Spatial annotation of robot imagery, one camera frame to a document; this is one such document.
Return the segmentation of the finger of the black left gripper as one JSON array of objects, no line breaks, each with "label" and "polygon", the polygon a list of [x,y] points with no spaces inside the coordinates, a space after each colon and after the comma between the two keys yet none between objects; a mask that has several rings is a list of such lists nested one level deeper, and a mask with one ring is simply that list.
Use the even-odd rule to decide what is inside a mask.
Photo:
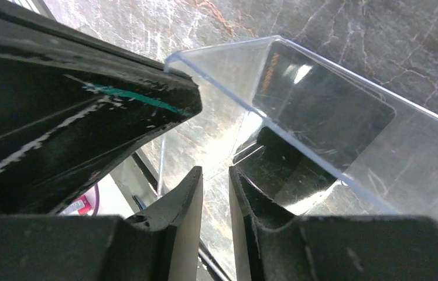
[{"label": "finger of the black left gripper", "polygon": [[0,1],[0,214],[60,210],[202,108],[187,74]]}]

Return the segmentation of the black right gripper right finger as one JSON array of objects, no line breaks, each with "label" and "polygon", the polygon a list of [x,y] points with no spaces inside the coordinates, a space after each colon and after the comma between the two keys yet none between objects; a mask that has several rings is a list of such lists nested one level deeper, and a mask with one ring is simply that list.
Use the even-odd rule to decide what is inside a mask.
[{"label": "black right gripper right finger", "polygon": [[238,280],[438,280],[438,222],[424,216],[299,216],[229,169]]}]

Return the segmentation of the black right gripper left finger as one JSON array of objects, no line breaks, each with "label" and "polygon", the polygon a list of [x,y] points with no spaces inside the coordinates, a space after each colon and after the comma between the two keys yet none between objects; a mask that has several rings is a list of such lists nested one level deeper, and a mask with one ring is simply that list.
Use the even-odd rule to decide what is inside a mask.
[{"label": "black right gripper left finger", "polygon": [[0,215],[0,280],[195,280],[203,171],[118,216]]}]

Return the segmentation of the clear acrylic card stand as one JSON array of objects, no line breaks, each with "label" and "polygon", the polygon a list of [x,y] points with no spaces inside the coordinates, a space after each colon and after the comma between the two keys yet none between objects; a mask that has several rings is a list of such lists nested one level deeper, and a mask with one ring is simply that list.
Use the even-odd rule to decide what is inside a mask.
[{"label": "clear acrylic card stand", "polygon": [[204,171],[204,216],[226,227],[237,165],[295,214],[438,220],[438,114],[280,36],[173,53],[203,111],[164,136],[159,188]]}]

